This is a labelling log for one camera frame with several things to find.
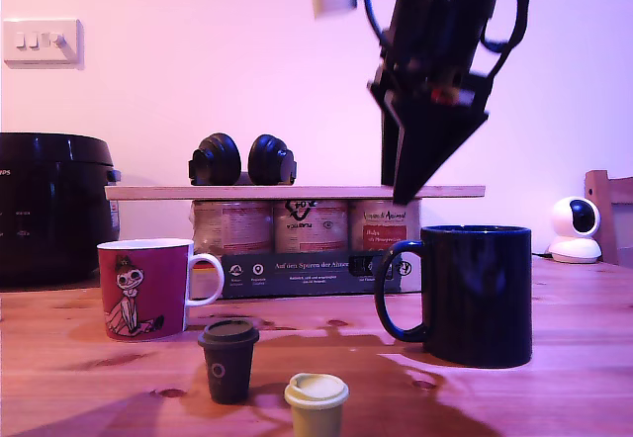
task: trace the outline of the black small cup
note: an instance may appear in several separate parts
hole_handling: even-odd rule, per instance
[[[476,368],[510,368],[532,356],[531,231],[514,226],[423,227],[421,241],[391,246],[376,270],[374,299],[385,329],[423,342],[437,358]],[[422,262],[422,323],[394,325],[385,277],[399,254]]]
[[[248,320],[228,319],[205,327],[198,344],[205,350],[211,399],[233,404],[248,398],[253,345],[259,331]]]

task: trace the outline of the black rice cooker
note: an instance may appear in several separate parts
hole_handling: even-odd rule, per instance
[[[103,140],[0,132],[0,286],[89,278],[97,244],[119,238],[104,189],[119,180]]]

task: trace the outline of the cream small cup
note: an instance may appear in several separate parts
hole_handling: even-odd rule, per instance
[[[343,403],[349,387],[333,375],[299,373],[284,391],[291,405],[295,437],[337,437],[340,435]]]

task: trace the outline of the headphones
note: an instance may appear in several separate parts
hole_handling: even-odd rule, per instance
[[[189,160],[192,185],[234,185],[240,177],[237,145],[225,133],[204,138]],[[248,152],[248,177],[253,185],[292,185],[297,178],[292,150],[274,135],[260,135]]]

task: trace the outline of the red mug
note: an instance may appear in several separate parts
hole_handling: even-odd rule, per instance
[[[106,333],[115,340],[145,341],[184,331],[187,307],[211,304],[225,284],[218,258],[194,255],[190,239],[113,241],[97,248]],[[217,288],[210,297],[193,301],[191,271],[203,261],[218,270]]]

